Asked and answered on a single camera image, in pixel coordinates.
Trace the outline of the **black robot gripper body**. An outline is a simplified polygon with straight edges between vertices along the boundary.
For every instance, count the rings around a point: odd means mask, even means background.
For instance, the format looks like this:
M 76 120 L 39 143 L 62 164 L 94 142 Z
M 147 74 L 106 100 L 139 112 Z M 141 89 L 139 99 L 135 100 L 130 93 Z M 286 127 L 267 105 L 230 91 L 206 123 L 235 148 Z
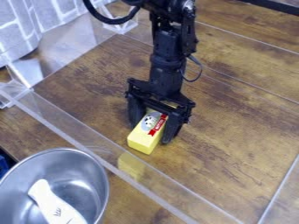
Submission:
M 186 81 L 187 58 L 166 58 L 151 55 L 149 80 L 130 78 L 126 98 L 139 99 L 146 108 L 162 113 L 179 114 L 191 117 L 195 102 L 183 95 L 182 87 Z

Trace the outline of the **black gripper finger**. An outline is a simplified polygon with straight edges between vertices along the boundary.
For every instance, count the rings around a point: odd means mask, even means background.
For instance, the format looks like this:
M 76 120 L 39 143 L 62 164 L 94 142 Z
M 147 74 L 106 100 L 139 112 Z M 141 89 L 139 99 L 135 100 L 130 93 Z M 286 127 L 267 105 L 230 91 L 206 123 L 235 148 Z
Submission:
M 131 124 L 131 128 L 134 128 L 139 124 L 142 118 L 146 115 L 146 105 L 135 97 L 129 97 L 127 109 L 129 109 L 129 121 Z
M 170 114 L 166 122 L 162 143 L 169 144 L 177 137 L 182 126 L 190 122 L 190 117 L 179 114 Z

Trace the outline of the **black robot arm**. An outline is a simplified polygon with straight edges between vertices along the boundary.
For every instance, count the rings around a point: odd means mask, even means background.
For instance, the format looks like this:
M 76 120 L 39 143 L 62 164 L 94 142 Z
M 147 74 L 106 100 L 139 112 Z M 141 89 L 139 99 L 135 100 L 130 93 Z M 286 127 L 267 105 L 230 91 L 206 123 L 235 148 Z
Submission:
M 167 115 L 162 142 L 169 144 L 190 121 L 195 102 L 182 93 L 187 61 L 199 40 L 195 0 L 123 0 L 150 12 L 154 52 L 149 80 L 129 79 L 129 120 L 137 126 L 147 109 Z

